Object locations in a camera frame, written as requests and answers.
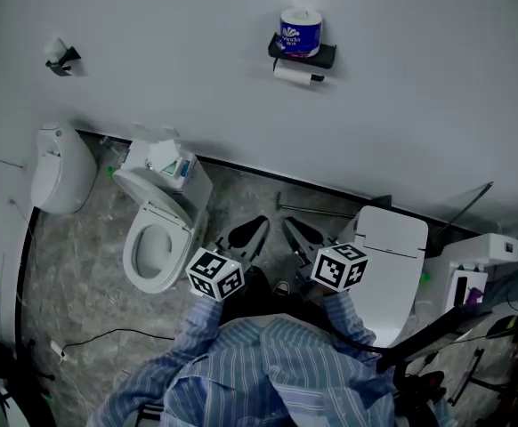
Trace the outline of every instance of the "toilet tank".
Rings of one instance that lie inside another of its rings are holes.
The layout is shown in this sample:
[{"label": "toilet tank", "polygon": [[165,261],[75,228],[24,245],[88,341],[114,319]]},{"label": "toilet tank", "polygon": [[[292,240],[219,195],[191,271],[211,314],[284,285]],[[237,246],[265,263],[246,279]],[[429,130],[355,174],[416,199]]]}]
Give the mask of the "toilet tank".
[{"label": "toilet tank", "polygon": [[205,210],[212,195],[213,184],[198,158],[184,152],[187,163],[178,179],[150,170],[146,160],[150,152],[150,143],[134,140],[121,169],[140,175],[143,179],[165,191],[196,222],[201,211]]}]

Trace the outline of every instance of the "toilet paper holder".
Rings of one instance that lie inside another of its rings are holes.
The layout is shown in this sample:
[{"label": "toilet paper holder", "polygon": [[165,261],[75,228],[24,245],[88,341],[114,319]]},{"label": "toilet paper holder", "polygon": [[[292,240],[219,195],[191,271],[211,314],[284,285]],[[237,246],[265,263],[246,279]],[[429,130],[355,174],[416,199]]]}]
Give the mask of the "toilet paper holder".
[{"label": "toilet paper holder", "polygon": [[56,61],[54,63],[50,62],[49,60],[45,63],[45,66],[49,68],[53,73],[55,73],[57,76],[71,76],[69,71],[71,71],[71,66],[65,66],[65,64],[68,61],[72,60],[80,60],[81,56],[79,53],[75,50],[75,47],[71,46],[65,53],[61,56],[59,61]]},{"label": "toilet paper holder", "polygon": [[[273,72],[275,71],[275,68],[277,67],[278,61],[279,61],[279,59],[275,59],[275,61],[273,62]],[[314,82],[322,82],[322,81],[324,81],[324,76],[311,74],[311,80]]]},{"label": "toilet paper holder", "polygon": [[270,57],[275,59],[275,64],[277,63],[277,59],[281,60],[289,60],[295,61],[297,63],[303,63],[305,65],[311,65],[313,67],[331,69],[334,65],[334,60],[336,58],[336,46],[331,46],[329,44],[320,44],[319,53],[313,55],[312,57],[293,57],[292,55],[288,55],[283,53],[277,46],[277,41],[279,40],[279,34],[275,32],[272,36],[271,41],[269,42],[268,53]]}]

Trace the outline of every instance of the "toilet paper roll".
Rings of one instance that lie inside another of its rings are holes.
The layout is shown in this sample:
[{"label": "toilet paper roll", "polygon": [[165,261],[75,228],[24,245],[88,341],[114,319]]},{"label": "toilet paper roll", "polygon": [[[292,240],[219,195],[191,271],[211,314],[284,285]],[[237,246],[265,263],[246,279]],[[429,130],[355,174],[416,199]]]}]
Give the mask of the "toilet paper roll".
[{"label": "toilet paper roll", "polygon": [[322,16],[315,11],[289,8],[280,15],[281,51],[295,57],[311,57],[320,48]]},{"label": "toilet paper roll", "polygon": [[324,79],[324,76],[312,75],[311,73],[305,73],[304,71],[281,67],[278,63],[275,65],[273,75],[277,79],[283,79],[285,81],[302,85],[310,85],[311,81],[322,82]]}]

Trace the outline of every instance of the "wall shelf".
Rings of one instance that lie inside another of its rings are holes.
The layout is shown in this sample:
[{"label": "wall shelf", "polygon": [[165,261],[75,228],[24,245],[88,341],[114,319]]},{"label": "wall shelf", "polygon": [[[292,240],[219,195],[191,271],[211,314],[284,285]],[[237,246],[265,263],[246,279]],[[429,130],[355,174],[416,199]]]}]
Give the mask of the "wall shelf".
[{"label": "wall shelf", "polygon": [[304,65],[312,65],[313,67],[331,69],[334,65],[336,57],[336,46],[328,44],[320,44],[319,52],[312,57],[293,57],[283,53],[277,46],[279,35],[275,33],[269,43],[269,56],[273,59],[281,59],[303,63]]}]

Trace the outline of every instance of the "black cable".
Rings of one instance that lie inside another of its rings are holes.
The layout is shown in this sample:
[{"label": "black cable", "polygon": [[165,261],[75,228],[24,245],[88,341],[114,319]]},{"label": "black cable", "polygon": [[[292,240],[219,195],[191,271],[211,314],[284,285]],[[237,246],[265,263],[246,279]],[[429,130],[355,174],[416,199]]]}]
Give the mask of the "black cable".
[{"label": "black cable", "polygon": [[136,329],[128,329],[126,327],[119,327],[117,329],[112,329],[108,332],[105,332],[104,334],[99,334],[99,335],[96,335],[95,337],[93,338],[90,338],[89,340],[85,340],[84,342],[75,342],[75,343],[68,343],[67,345],[65,345],[62,349],[61,349],[61,355],[63,355],[63,352],[71,347],[71,346],[80,346],[80,345],[85,345],[87,343],[90,343],[92,342],[93,340],[97,340],[98,338],[101,338],[101,337],[104,337],[105,335],[109,335],[109,334],[112,334],[113,332],[118,332],[118,331],[123,331],[123,332],[135,332],[137,334],[142,334],[142,335],[146,335],[147,337],[152,337],[152,338],[159,338],[159,339],[162,339],[162,340],[170,340],[170,341],[173,341],[174,338],[171,338],[171,337],[162,337],[160,335],[153,335],[153,334],[148,334],[146,332],[143,332],[143,331],[137,331]]},{"label": "black cable", "polygon": [[424,371],[424,369],[433,362],[433,360],[437,357],[437,355],[439,354],[438,351],[436,352],[432,352],[431,354],[428,354],[427,356],[425,356],[425,359],[423,361],[423,365],[421,366],[421,368],[419,369],[419,371],[417,372],[417,376],[420,376],[421,375],[421,372]]},{"label": "black cable", "polygon": [[506,384],[491,384],[487,383],[486,381],[479,380],[478,378],[474,378],[473,376],[469,378],[469,382],[495,392],[500,392],[504,395],[509,395],[518,398],[518,391],[515,391],[514,389],[508,389]]},{"label": "black cable", "polygon": [[[367,352],[375,352],[377,354],[387,355],[393,351],[393,348],[380,348],[377,346],[371,346],[367,345],[365,343],[355,342],[354,340],[351,340],[346,335],[342,334],[340,331],[336,330],[335,327],[332,327],[332,333],[338,337],[342,342],[346,343],[347,345],[352,346],[353,348],[356,348],[358,350],[367,351]],[[488,335],[481,335],[480,337],[474,337],[469,338],[467,340],[458,340],[456,342],[447,343],[446,345],[443,345],[441,348],[439,348],[437,351],[442,350],[446,346],[455,345],[457,343],[466,343],[466,342],[472,342],[473,340],[479,340],[481,338],[487,338]]]},{"label": "black cable", "polygon": [[513,307],[512,303],[510,303],[510,301],[508,300],[508,293],[505,294],[505,298],[506,298],[506,303],[508,303],[508,307],[510,307],[512,310],[518,311],[518,309]]}]

